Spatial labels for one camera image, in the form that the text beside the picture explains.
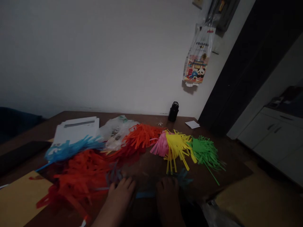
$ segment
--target cabinet door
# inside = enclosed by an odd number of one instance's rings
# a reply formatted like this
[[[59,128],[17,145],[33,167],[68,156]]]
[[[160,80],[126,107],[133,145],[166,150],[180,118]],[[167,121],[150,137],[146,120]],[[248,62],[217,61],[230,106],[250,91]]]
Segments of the cabinet door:
[[[276,167],[303,187],[303,146],[280,161]]]
[[[265,136],[275,129],[280,121],[259,113],[243,130],[238,139],[253,149]]]
[[[303,145],[303,130],[281,122],[253,150],[275,165]]]

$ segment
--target green shredded paper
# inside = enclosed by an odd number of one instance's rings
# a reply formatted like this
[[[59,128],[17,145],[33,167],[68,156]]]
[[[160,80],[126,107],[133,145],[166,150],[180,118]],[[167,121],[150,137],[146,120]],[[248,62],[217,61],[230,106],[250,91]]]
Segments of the green shredded paper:
[[[206,137],[199,136],[198,139],[193,138],[191,146],[193,149],[193,154],[198,161],[198,164],[205,164],[217,184],[220,185],[213,173],[211,172],[211,169],[216,172],[218,172],[219,170],[226,170],[223,168],[224,163],[219,160],[217,154],[218,150],[217,148],[215,148],[214,142]]]

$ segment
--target wooden table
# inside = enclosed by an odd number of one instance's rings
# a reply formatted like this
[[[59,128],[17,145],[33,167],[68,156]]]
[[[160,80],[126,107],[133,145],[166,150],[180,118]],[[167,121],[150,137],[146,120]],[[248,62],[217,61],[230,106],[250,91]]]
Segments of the wooden table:
[[[29,141],[46,141],[54,137],[56,126],[63,121],[76,118],[97,116],[100,119],[100,126],[104,125],[109,119],[123,115],[122,113],[98,113],[98,112],[74,112],[64,111],[46,122],[34,127],[33,129],[15,137],[14,139],[0,145],[0,155],[3,155],[13,149],[16,149]],[[188,186],[185,193],[187,197],[202,200],[207,195],[214,194],[222,190],[227,185],[236,182],[244,177],[250,175],[252,172],[243,163],[238,161],[231,151],[222,142],[222,138],[216,138],[202,127],[191,129],[185,122],[196,120],[192,117],[177,117],[175,122],[169,122],[167,116],[156,115],[141,115],[141,114],[125,114],[128,119],[138,121],[143,124],[149,124],[152,126],[158,126],[158,123],[163,123],[162,127],[167,127],[170,131],[173,129],[182,132],[187,135],[198,137],[203,135],[214,141],[216,148],[218,149],[219,158],[227,163],[226,172],[221,171],[214,173],[215,177],[220,183],[217,185],[212,175],[204,165],[194,164],[191,158],[187,158],[187,163],[190,167],[188,178],[194,179],[194,181]],[[46,164],[43,159],[44,153],[40,153],[30,160],[27,160],[21,166],[17,167],[7,175],[0,178],[0,185],[11,183],[18,178],[24,176],[30,171],[37,169],[38,167]],[[180,160],[177,160],[177,169],[181,170],[183,164]],[[149,149],[143,155],[140,160],[134,165],[128,167],[124,166],[123,170],[128,176],[133,176],[137,182],[138,187],[141,190],[150,188],[151,185],[159,180],[160,177],[165,176],[166,161],[159,156],[155,156],[149,153]],[[102,202],[96,201],[92,206],[88,206],[89,214],[94,218],[100,210]],[[149,214],[154,213],[156,209],[156,203],[154,199],[140,199],[135,200],[133,205],[133,211],[129,216],[133,216],[133,220],[140,222]],[[48,206],[42,212],[40,212],[35,218],[33,218],[26,226],[74,226],[78,227],[82,223],[82,218],[77,214],[75,210],[60,209],[54,214],[51,208]]]

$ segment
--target black water bottle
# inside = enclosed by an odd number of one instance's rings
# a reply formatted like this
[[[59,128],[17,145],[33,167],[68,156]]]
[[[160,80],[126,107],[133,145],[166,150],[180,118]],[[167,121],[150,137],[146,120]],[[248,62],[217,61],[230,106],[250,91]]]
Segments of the black water bottle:
[[[179,111],[179,103],[174,102],[173,105],[170,108],[170,112],[169,112],[169,115],[168,115],[168,120],[173,121],[173,122],[176,121],[178,111]]]

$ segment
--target cabinet handle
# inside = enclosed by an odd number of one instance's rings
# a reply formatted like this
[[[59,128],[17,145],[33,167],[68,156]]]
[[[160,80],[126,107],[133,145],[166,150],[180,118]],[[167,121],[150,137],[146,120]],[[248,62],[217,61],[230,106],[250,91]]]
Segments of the cabinet handle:
[[[274,133],[277,133],[280,129],[281,129],[282,127],[280,127],[280,128],[277,128],[276,130],[275,130],[275,132]]]
[[[282,117],[282,118],[284,118],[284,119],[287,119],[287,120],[293,120],[293,119],[291,119],[291,118],[284,117],[284,116],[282,116],[282,115],[280,115],[280,117]]]
[[[270,125],[267,130],[270,130],[272,126],[274,126],[275,124]]]

